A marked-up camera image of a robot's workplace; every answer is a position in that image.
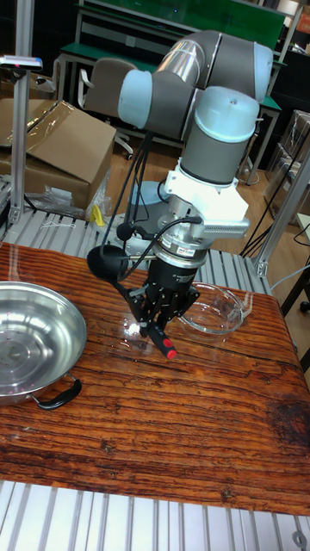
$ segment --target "light blue joint cap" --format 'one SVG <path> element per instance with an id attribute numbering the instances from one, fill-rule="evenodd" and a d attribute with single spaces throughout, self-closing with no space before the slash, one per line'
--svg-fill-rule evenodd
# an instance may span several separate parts
<path id="1" fill-rule="evenodd" d="M 150 114 L 152 103 L 152 74 L 132 69 L 121 87 L 118 114 L 122 121 L 143 128 Z"/>

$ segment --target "chair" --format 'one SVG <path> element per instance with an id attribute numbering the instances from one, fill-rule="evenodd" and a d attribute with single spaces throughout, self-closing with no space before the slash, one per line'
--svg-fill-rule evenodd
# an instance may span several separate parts
<path id="1" fill-rule="evenodd" d="M 299 279 L 283 302 L 281 309 L 284 317 L 287 315 L 292 305 L 297 301 L 302 291 L 305 291 L 307 298 L 310 301 L 310 265 L 308 269 L 304 269 L 304 271 L 301 272 Z M 300 305 L 300 310 L 304 313 L 310 310 L 310 302 L 302 302 Z M 310 348 L 301 358 L 301 366 L 304 373 L 306 373 L 307 369 L 310 368 Z"/>
<path id="2" fill-rule="evenodd" d="M 118 99 L 127 73 L 136 69 L 133 63 L 117 58 L 97 60 L 88 79 L 85 69 L 80 70 L 77 101 L 81 109 L 103 115 L 118 117 Z M 129 136 L 116 132 L 115 142 L 127 151 L 127 158 L 133 156 L 133 148 L 127 143 Z"/>

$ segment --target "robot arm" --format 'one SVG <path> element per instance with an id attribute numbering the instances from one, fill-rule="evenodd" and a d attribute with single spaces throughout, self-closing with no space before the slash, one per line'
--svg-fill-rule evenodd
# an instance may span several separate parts
<path id="1" fill-rule="evenodd" d="M 155 73 L 129 71 L 119 88 L 117 113 L 116 104 L 109 113 L 185 143 L 166 179 L 169 213 L 159 220 L 155 259 L 143 288 L 126 289 L 123 276 L 102 275 L 107 247 L 100 275 L 95 250 L 88 258 L 91 271 L 126 299 L 141 335 L 168 358 L 175 351 L 164 328 L 198 298 L 192 281 L 214 238 L 242 236 L 249 225 L 234 175 L 255 130 L 271 66 L 269 48 L 215 31 L 191 34 L 172 47 Z"/>

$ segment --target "floor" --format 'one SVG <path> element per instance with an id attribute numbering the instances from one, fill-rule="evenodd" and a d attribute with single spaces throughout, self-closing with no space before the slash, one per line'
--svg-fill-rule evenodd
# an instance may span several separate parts
<path id="1" fill-rule="evenodd" d="M 125 179 L 129 167 L 129 162 L 125 159 L 122 151 L 123 150 L 117 145 L 113 155 L 111 177 L 109 179 L 107 190 L 107 195 L 110 195 L 113 201 L 119 193 L 120 186 Z M 148 157 L 144 179 L 156 181 L 162 180 L 166 176 L 167 171 L 174 168 L 180 152 L 180 149 L 174 147 L 153 144 L 152 150 L 150 151 Z M 267 179 L 262 171 L 259 171 L 258 175 L 259 181 L 255 185 L 247 186 L 244 183 L 239 184 L 239 193 L 249 204 L 247 217 L 251 221 L 251 228 L 247 233 L 247 236 L 242 239 L 216 239 L 216 241 L 214 241 L 213 248 L 237 254 L 241 252 L 243 246 L 247 242 L 247 239 L 251 235 L 251 230 L 255 227 L 266 207 L 263 193 L 266 187 Z M 120 211 L 123 212 L 126 202 L 127 195 L 124 197 Z M 273 219 L 268 212 L 263 220 L 259 233 L 266 229 L 272 221 Z M 310 247 L 308 248 L 295 243 L 293 237 L 298 231 L 299 229 L 296 226 L 288 226 L 282 235 L 272 258 L 270 259 L 267 275 L 270 285 L 273 285 L 284 276 L 295 272 L 306 263 L 307 257 L 310 254 Z M 297 275 L 291 277 L 275 288 L 274 296 L 279 300 L 280 305 L 284 302 L 284 299 L 293 287 L 297 278 Z M 301 295 L 301 300 L 296 302 L 295 306 L 293 306 L 286 318 L 291 337 L 293 338 L 298 349 L 299 358 L 301 358 L 309 348 L 310 341 L 310 312 L 303 314 L 299 310 L 300 302 L 305 299 L 306 296 L 303 297 Z M 308 372 L 309 373 L 307 375 L 310 383 L 310 370 L 308 370 Z"/>

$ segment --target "wooden tabletop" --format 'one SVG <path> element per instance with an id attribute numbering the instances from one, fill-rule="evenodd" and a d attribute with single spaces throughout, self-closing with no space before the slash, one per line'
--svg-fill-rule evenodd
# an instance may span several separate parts
<path id="1" fill-rule="evenodd" d="M 310 396 L 275 299 L 254 294 L 224 342 L 175 320 L 169 361 L 82 259 L 0 244 L 0 280 L 59 291 L 88 328 L 76 399 L 54 412 L 0 408 L 1 479 L 310 514 Z"/>

